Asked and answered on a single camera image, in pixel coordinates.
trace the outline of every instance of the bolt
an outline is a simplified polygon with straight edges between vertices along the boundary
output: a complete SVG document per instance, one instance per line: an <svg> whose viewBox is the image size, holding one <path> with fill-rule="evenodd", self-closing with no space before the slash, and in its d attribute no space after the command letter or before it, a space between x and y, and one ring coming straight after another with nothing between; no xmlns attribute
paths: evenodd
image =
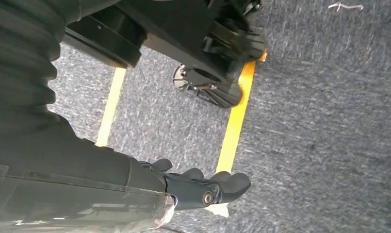
<svg viewBox="0 0 391 233"><path fill-rule="evenodd" d="M187 72L184 69L181 69L180 74L182 75L182 77L185 77L187 75Z"/></svg>
<svg viewBox="0 0 391 233"><path fill-rule="evenodd" d="M262 9L262 7L263 7L263 4L262 4L262 3L258 3L258 4L254 7L254 9L255 9L256 11L259 11L259 10Z"/></svg>
<svg viewBox="0 0 391 233"><path fill-rule="evenodd" d="M213 198L212 198L211 191L205 192L203 195L203 205L209 206L209 205L211 205L212 201L213 201Z"/></svg>

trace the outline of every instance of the white string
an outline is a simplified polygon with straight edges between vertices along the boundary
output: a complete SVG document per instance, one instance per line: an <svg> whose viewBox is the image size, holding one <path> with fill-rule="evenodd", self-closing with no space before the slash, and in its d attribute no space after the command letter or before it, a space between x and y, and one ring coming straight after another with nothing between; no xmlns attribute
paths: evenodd
<svg viewBox="0 0 391 233"><path fill-rule="evenodd" d="M341 2L337 2L333 5L329 5L328 8L332 8L332 7L336 7L336 6L338 6L337 11L339 11L339 9L341 7L345 8L345 9L353 9L353 8L359 8L360 10L364 9L363 5L347 6L347 5L342 4Z"/></svg>

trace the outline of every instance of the gray carpet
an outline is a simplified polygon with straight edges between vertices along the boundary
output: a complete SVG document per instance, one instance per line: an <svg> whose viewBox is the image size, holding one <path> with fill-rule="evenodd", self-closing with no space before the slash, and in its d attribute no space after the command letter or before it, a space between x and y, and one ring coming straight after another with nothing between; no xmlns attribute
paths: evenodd
<svg viewBox="0 0 391 233"><path fill-rule="evenodd" d="M215 172L229 110L174 88L179 63L143 48L127 73L109 146L139 160L170 159L175 172Z"/></svg>
<svg viewBox="0 0 391 233"><path fill-rule="evenodd" d="M153 232L391 233L391 0L342 1L363 4L362 11L336 12L327 8L333 3L268 0L251 19L268 36L270 55L257 65L234 171L247 173L253 186L229 206L229 218L176 212L170 230ZM86 61L77 70L62 62L64 76L99 66ZM110 146L211 175L229 111L174 90L177 65L143 49L127 73ZM88 91L64 81L56 89L58 108L93 140L112 72L104 70L94 75L102 82L84 78ZM78 108L82 116L71 110Z"/></svg>
<svg viewBox="0 0 391 233"><path fill-rule="evenodd" d="M64 43L53 64L58 75L49 87L56 93L56 103L49 110L64 116L78 137L96 141L114 68Z"/></svg>

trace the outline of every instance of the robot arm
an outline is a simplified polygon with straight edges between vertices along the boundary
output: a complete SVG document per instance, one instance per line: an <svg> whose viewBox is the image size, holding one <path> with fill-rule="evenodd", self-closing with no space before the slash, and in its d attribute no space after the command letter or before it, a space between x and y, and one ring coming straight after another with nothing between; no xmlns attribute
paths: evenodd
<svg viewBox="0 0 391 233"><path fill-rule="evenodd" d="M48 111L47 104L55 102L48 81L56 78L57 72L51 61L60 55L59 43L66 25L117 2L0 0L0 167L3 168L0 184L26 180L77 187L86 183L107 184L106 189L116 192L149 190L173 197L177 210L237 199L250 187L244 174L231 176L221 172L204 179L195 168L183 174L166 173L172 167L168 160L149 164L109 148L96 147L77 138L63 117ZM38 174L52 175L45 180L45 176ZM57 181L51 177L73 180ZM85 186L102 189L100 185Z"/></svg>

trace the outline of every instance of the caster wheel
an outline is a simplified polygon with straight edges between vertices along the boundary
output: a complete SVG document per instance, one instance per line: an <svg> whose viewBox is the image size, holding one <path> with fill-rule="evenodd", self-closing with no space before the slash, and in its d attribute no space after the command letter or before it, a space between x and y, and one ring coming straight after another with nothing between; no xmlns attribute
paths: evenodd
<svg viewBox="0 0 391 233"><path fill-rule="evenodd" d="M191 80L206 78L211 82L195 85L186 80L186 77L192 76ZM208 101L220 108L231 108L236 106L243 96L240 86L231 81L217 82L218 78L213 77L207 72L200 72L195 69L187 69L184 65L180 65L173 76L174 86L183 92L187 92L202 100Z"/></svg>

